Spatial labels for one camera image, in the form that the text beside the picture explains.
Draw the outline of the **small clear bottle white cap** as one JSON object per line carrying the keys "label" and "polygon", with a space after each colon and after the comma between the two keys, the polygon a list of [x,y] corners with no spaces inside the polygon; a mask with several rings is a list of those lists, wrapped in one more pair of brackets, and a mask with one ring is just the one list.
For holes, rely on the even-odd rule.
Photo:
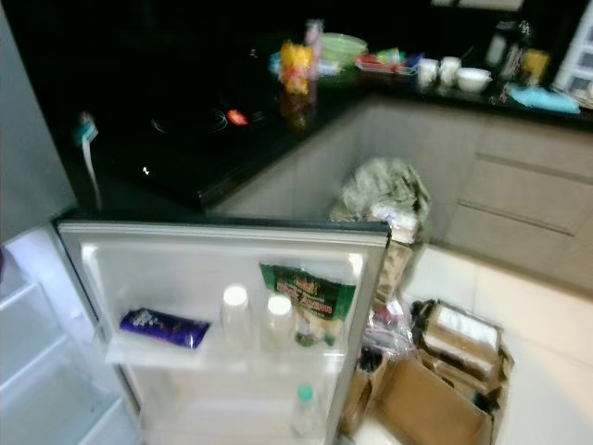
{"label": "small clear bottle white cap", "polygon": [[221,331],[226,343],[237,349],[249,348],[253,343],[253,317],[249,293],[241,285],[224,289],[221,297]]}

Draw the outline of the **glass fridge shelf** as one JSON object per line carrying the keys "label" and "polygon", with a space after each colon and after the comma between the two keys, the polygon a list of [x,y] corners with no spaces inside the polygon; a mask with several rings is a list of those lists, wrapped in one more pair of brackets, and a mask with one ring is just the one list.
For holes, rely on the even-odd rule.
{"label": "glass fridge shelf", "polygon": [[60,334],[5,381],[1,412],[92,410],[107,399],[97,370],[89,340]]}
{"label": "glass fridge shelf", "polygon": [[18,312],[50,314],[50,306],[45,300],[41,284],[26,273],[16,263],[5,263],[0,283],[1,313]]}

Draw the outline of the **fridge door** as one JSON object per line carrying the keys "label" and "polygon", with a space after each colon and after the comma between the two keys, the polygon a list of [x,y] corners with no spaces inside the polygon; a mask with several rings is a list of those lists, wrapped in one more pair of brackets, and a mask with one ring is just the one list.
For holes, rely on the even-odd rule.
{"label": "fridge door", "polygon": [[[118,221],[67,219],[55,226],[93,310],[103,360],[121,377],[143,445],[334,445],[345,391],[360,352],[389,229],[377,222],[261,219]],[[333,347],[264,347],[272,292],[260,263],[284,264],[356,286]],[[249,293],[253,342],[237,349],[221,326],[223,292]],[[211,322],[195,350],[122,331],[123,315],[148,308]],[[322,435],[293,434],[297,386],[321,399]]]}

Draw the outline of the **green food pouch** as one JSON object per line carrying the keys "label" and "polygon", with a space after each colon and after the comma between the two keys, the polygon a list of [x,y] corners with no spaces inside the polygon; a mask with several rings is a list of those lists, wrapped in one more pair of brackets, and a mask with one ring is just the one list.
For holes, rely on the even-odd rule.
{"label": "green food pouch", "polygon": [[304,347],[333,347],[342,338],[356,286],[284,264],[260,263],[264,285],[293,306],[293,339]]}

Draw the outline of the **yellow snack bag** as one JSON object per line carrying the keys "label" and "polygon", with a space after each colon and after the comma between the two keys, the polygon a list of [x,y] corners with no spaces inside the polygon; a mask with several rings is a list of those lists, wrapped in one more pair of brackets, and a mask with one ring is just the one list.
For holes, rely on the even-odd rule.
{"label": "yellow snack bag", "polygon": [[283,43],[280,50],[279,78],[284,91],[289,95],[308,95],[310,84],[318,72],[312,46]]}

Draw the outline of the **green woven sack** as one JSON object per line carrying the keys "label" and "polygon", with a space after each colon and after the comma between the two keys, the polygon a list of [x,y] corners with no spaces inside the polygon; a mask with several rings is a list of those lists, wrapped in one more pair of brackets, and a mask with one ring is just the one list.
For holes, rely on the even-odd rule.
{"label": "green woven sack", "polygon": [[373,208],[412,215],[423,225],[431,211],[431,196],[414,166],[403,159],[372,158],[343,183],[329,211],[331,221],[386,221]]}

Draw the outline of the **green plastic bowl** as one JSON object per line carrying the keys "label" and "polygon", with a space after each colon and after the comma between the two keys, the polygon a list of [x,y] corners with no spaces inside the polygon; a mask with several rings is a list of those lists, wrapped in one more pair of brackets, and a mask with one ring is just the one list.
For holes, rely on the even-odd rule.
{"label": "green plastic bowl", "polygon": [[352,35],[327,32],[322,35],[321,61],[338,65],[352,65],[360,54],[365,54],[368,44]]}

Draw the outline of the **clear plastic bag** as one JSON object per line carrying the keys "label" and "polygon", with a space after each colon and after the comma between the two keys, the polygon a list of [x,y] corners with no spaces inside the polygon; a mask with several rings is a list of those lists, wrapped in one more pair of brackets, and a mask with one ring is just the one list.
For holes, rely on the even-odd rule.
{"label": "clear plastic bag", "polygon": [[372,301],[361,345],[393,357],[406,355],[415,349],[410,315],[401,301],[394,298]]}

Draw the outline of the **white mug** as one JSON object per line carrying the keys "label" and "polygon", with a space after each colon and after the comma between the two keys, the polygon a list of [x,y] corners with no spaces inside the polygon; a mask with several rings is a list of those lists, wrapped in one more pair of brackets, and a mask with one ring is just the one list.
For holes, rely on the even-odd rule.
{"label": "white mug", "polygon": [[453,86],[457,83],[461,68],[459,57],[442,57],[439,63],[439,81],[442,86]]}
{"label": "white mug", "polygon": [[428,88],[439,76],[439,62],[431,58],[421,58],[416,64],[416,81],[420,88]]}

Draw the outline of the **open cardboard box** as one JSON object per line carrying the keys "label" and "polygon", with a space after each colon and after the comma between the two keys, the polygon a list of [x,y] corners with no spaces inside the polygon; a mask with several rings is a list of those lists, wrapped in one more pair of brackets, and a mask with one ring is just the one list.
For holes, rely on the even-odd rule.
{"label": "open cardboard box", "polygon": [[344,445],[493,445],[495,421],[412,359],[378,364]]}

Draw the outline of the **cardboard box with label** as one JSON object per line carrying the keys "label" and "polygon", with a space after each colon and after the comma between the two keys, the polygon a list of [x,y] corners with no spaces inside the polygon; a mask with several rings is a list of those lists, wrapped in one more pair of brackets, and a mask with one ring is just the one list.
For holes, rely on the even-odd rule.
{"label": "cardboard box with label", "polygon": [[480,381],[496,380],[501,370],[501,329],[448,302],[429,299],[411,304],[412,337],[429,355]]}

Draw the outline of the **small white ceramic bowl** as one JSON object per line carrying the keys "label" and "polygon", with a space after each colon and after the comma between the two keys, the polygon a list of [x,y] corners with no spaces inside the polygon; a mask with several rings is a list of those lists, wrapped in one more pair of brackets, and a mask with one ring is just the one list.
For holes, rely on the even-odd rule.
{"label": "small white ceramic bowl", "polygon": [[458,68],[456,84],[462,92],[479,94],[486,91],[492,82],[492,75],[487,70],[478,68]]}

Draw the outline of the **grey kitchen cabinets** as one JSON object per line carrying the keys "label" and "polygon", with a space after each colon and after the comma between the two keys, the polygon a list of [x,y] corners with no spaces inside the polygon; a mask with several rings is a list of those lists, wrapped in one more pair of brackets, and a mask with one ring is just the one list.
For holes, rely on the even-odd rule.
{"label": "grey kitchen cabinets", "polygon": [[364,100],[212,205],[326,220],[365,161],[407,161],[433,243],[593,291],[593,133],[403,100]]}

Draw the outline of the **dark glass bottle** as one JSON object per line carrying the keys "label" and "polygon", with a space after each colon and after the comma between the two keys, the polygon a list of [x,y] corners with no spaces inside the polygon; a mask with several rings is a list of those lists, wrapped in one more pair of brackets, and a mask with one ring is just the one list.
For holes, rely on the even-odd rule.
{"label": "dark glass bottle", "polygon": [[501,51],[496,64],[495,75],[500,81],[506,82],[515,77],[520,68],[521,58],[531,39],[531,26],[525,19],[508,22],[500,26]]}

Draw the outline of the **white dish rack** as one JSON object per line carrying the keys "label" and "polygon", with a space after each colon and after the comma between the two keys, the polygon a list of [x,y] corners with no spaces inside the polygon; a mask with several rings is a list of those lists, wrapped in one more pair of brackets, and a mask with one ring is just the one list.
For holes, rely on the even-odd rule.
{"label": "white dish rack", "polygon": [[577,22],[574,37],[564,52],[551,88],[577,96],[593,92],[593,3]]}

